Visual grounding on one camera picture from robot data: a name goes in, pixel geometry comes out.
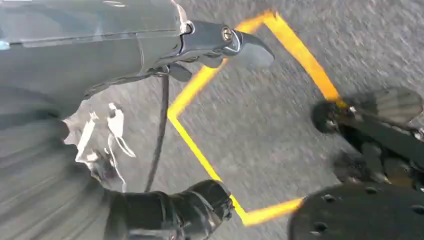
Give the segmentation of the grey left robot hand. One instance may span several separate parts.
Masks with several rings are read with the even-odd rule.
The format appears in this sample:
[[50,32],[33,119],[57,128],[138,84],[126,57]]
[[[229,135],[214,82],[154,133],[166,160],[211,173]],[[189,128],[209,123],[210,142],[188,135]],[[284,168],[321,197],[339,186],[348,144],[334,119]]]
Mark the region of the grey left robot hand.
[[0,237],[3,240],[207,240],[232,216],[207,179],[175,194],[127,192],[112,147],[67,144],[65,119],[113,85],[188,81],[181,62],[268,67],[258,37],[190,20],[173,0],[0,3]]

